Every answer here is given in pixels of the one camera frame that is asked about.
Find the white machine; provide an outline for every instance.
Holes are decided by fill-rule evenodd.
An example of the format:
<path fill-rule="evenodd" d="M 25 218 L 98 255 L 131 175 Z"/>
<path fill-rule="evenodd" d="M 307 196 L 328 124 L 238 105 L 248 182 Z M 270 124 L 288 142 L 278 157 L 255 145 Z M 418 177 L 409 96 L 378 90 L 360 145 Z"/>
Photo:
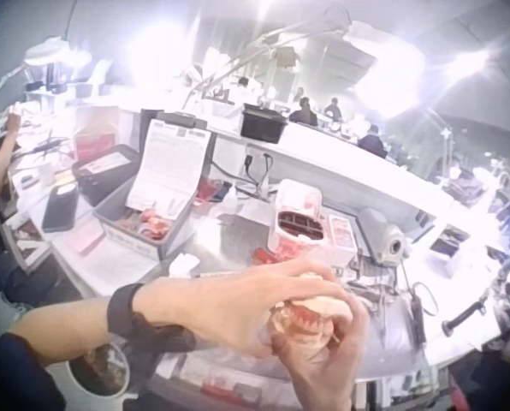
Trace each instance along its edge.
<path fill-rule="evenodd" d="M 404 258 L 407 241 L 397 225 L 372 208 L 365 208 L 358 215 L 359 227 L 373 261 L 378 265 L 397 267 Z"/>

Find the printed document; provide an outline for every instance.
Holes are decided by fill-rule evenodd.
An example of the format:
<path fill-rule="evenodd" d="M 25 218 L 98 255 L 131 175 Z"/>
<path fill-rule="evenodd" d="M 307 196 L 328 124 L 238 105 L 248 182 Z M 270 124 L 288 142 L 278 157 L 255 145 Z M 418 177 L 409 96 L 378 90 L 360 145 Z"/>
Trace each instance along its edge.
<path fill-rule="evenodd" d="M 159 216 L 175 220 L 196 192 L 210 135 L 152 120 L 127 206 L 140 211 L 154 208 Z"/>

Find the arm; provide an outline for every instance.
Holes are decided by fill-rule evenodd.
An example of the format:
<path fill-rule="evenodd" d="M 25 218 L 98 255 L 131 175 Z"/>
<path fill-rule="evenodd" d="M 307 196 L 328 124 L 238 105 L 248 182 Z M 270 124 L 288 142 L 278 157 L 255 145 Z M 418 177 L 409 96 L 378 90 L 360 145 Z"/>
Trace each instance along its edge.
<path fill-rule="evenodd" d="M 225 277 L 161 277 L 139 289 L 133 298 L 133 311 L 142 314 L 151 325 L 182 325 L 206 341 L 268 356 L 270 346 L 253 336 L 261 319 L 277 302 L 316 295 L 346 298 L 340 284 L 299 278 L 308 271 L 327 279 L 333 277 L 329 267 L 303 259 Z M 109 300 L 97 298 L 38 308 L 9 332 L 26 340 L 44 366 L 72 360 L 109 341 Z"/>
<path fill-rule="evenodd" d="M 8 133 L 0 147 L 0 192 L 2 191 L 4 178 L 8 171 L 9 162 L 14 152 L 15 140 L 21 125 L 21 115 L 16 114 L 13 110 L 12 107 L 9 108 Z"/>

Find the white counter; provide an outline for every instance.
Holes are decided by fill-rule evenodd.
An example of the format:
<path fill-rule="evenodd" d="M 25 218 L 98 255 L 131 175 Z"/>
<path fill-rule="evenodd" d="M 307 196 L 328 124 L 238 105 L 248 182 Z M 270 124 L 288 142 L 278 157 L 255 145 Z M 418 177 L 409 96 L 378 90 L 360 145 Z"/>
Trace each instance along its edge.
<path fill-rule="evenodd" d="M 271 144 L 241 137 L 233 129 L 233 122 L 222 119 L 210 120 L 208 128 L 218 133 L 221 138 L 237 144 L 255 146 L 271 154 L 296 158 L 323 171 L 388 194 L 426 211 L 431 216 L 444 215 L 453 203 L 451 196 L 445 194 L 438 186 L 365 150 L 345 144 L 314 129 L 289 123 L 279 143 Z"/>

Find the left hand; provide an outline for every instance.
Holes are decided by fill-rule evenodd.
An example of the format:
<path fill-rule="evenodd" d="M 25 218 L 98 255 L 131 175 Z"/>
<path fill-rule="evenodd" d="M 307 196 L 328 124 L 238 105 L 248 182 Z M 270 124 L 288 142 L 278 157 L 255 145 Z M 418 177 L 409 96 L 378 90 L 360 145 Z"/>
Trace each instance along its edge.
<path fill-rule="evenodd" d="M 20 103 L 15 103 L 8 108 L 8 135 L 16 137 L 19 133 L 22 111 Z"/>
<path fill-rule="evenodd" d="M 307 272 L 327 281 L 299 278 Z M 258 332 L 269 310 L 280 301 L 319 295 L 348 300 L 330 267 L 294 259 L 221 277 L 159 278 L 139 291 L 133 309 L 151 324 L 183 325 L 207 341 L 265 357 L 272 349 L 259 340 Z M 142 307 L 135 306 L 136 300 Z"/>

